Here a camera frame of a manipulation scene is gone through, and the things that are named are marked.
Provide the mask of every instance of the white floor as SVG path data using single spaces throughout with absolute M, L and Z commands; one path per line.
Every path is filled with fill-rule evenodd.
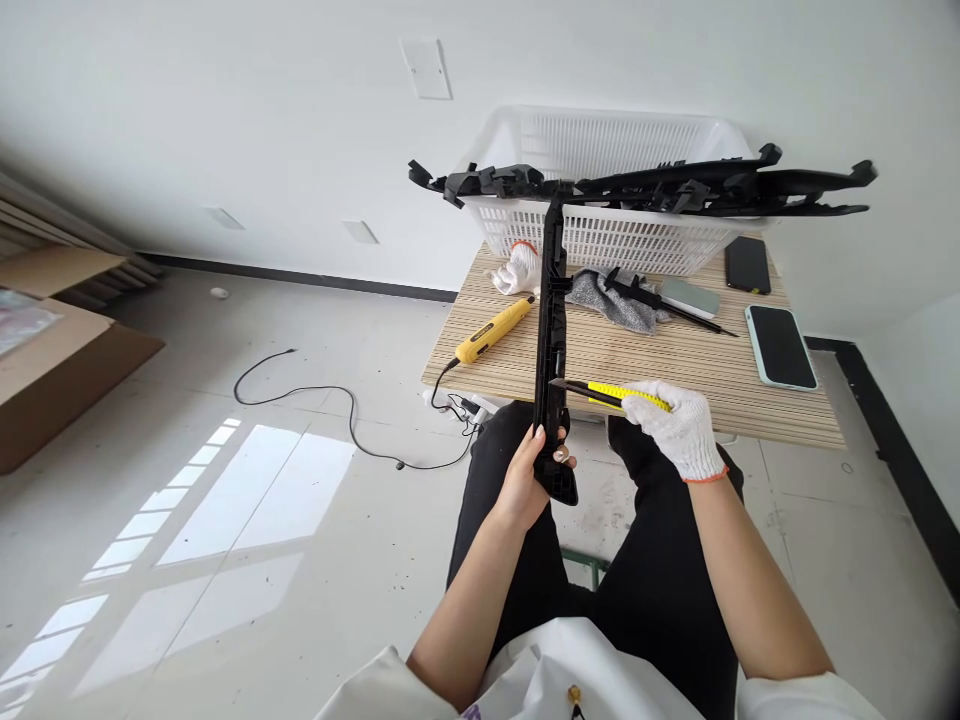
M 218 301 L 209 288 L 229 288 Z M 448 307 L 171 272 L 117 308 L 168 347 L 0 481 L 0 720 L 311 718 L 385 645 L 409 651 L 443 592 L 466 462 L 420 372 Z M 817 366 L 850 449 L 740 438 L 746 502 L 838 672 L 920 717 L 960 640 L 955 607 L 832 356 Z M 561 541 L 611 558 L 632 484 L 577 423 L 581 504 Z

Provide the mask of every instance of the plastic bag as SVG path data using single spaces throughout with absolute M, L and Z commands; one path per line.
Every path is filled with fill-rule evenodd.
M 37 307 L 37 301 L 0 290 L 0 356 L 43 332 L 63 315 Z

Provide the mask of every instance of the gray cloth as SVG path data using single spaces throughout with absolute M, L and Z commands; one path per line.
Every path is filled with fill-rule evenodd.
M 666 322 L 670 315 L 664 310 L 654 310 L 638 300 L 621 297 L 613 290 L 603 289 L 610 268 L 584 268 L 573 276 L 573 289 L 567 294 L 567 302 L 574 305 L 598 310 L 610 322 L 627 330 L 633 330 L 642 335 L 653 335 L 657 332 L 657 323 Z M 615 278 L 618 283 L 629 285 L 637 273 L 621 270 Z M 650 292 L 656 292 L 652 283 L 645 282 L 640 275 L 640 287 Z

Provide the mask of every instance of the black cable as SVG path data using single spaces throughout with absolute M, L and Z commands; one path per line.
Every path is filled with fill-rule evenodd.
M 387 460 L 396 460 L 397 470 L 403 470 L 405 467 L 413 468 L 414 470 L 439 470 L 440 468 L 456 465 L 458 462 L 463 460 L 464 456 L 467 454 L 467 450 L 470 449 L 470 443 L 473 440 L 473 436 L 476 434 L 479 426 L 476 423 L 471 422 L 468 419 L 466 410 L 464 410 L 461 406 L 457 405 L 453 400 L 450 401 L 450 405 L 437 405 L 434 402 L 434 399 L 437 396 L 437 389 L 440 386 L 440 378 L 443 377 L 443 374 L 447 370 L 459 364 L 460 361 L 457 360 L 456 358 L 454 358 L 452 362 L 448 363 L 447 366 L 440 372 L 440 375 L 437 376 L 437 382 L 434 383 L 434 386 L 433 386 L 433 395 L 430 398 L 430 404 L 437 410 L 444 410 L 449 408 L 450 410 L 453 411 L 453 414 L 457 416 L 457 419 L 466 425 L 466 427 L 464 428 L 464 430 L 461 431 L 460 434 L 467 438 L 467 446 L 463 449 L 463 452 L 460 453 L 460 457 L 458 457 L 456 460 L 452 460 L 448 463 L 444 463 L 443 465 L 427 465 L 427 466 L 413 465 L 412 463 L 408 463 L 405 460 L 401 460 L 400 458 L 394 455 L 383 455 L 381 453 L 375 453 L 371 450 L 367 450 L 363 445 L 360 444 L 360 441 L 357 440 L 357 436 L 353 430 L 354 411 L 356 410 L 356 407 L 357 407 L 357 397 L 356 395 L 353 394 L 351 390 L 348 390 L 345 387 L 341 387 L 340 385 L 305 385 L 303 387 L 294 388 L 289 392 L 285 392 L 283 395 L 277 395 L 274 398 L 268 398 L 267 400 L 244 400 L 243 398 L 240 397 L 240 383 L 243 382 L 243 379 L 247 375 L 252 373 L 261 365 L 263 365 L 265 362 L 267 362 L 267 360 L 273 360 L 273 358 L 275 357 L 280 357 L 281 355 L 288 355 L 296 351 L 297 351 L 296 348 L 290 348 L 289 350 L 284 350 L 283 352 L 274 353 L 273 355 L 267 355 L 267 357 L 265 357 L 263 360 L 261 360 L 260 362 L 252 365 L 247 370 L 245 370 L 244 373 L 239 378 L 237 378 L 237 382 L 233 384 L 233 399 L 236 400 L 241 405 L 266 405 L 267 403 L 276 402 L 277 400 L 282 400 L 283 398 L 293 395 L 295 392 L 300 392 L 301 390 L 342 390 L 343 392 L 345 392 L 347 395 L 350 396 L 350 418 L 347 421 L 347 429 L 350 431 L 350 439 L 353 440 L 353 444 L 357 446 L 357 449 L 360 452 L 366 453 L 370 457 L 380 457 L 380 458 L 385 458 Z M 459 412 L 457 412 L 457 409 L 463 412 L 462 416 L 460 415 Z M 470 428 L 471 425 L 473 425 L 473 429 L 470 430 L 469 433 L 467 433 L 466 431 Z

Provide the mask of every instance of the wooden table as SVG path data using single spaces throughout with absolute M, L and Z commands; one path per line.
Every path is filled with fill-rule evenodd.
M 425 384 L 432 386 L 436 382 L 437 374 L 464 338 L 517 301 L 517 297 L 501 295 L 483 274 L 504 262 L 503 258 L 494 257 L 486 245 L 477 253 L 423 370 Z M 570 267 L 568 274 L 577 270 L 578 267 Z M 659 283 L 661 277 L 651 275 L 650 279 Z M 639 335 L 617 327 L 595 310 L 568 302 L 566 376 L 571 380 L 615 385 L 641 378 L 660 378 L 706 395 L 717 432 L 797 445 L 843 448 L 843 435 L 822 387 L 816 392 L 799 392 L 760 382 L 744 309 L 753 303 L 790 307 L 772 263 L 772 292 L 766 296 L 728 288 L 722 254 L 686 280 L 720 295 L 716 322 L 739 338 L 717 335 L 679 318 L 659 325 L 656 335 Z M 532 402 L 538 315 L 535 305 L 476 363 L 461 364 L 450 370 L 443 378 L 442 387 Z M 619 412 L 572 393 L 567 393 L 567 403 L 571 410 Z

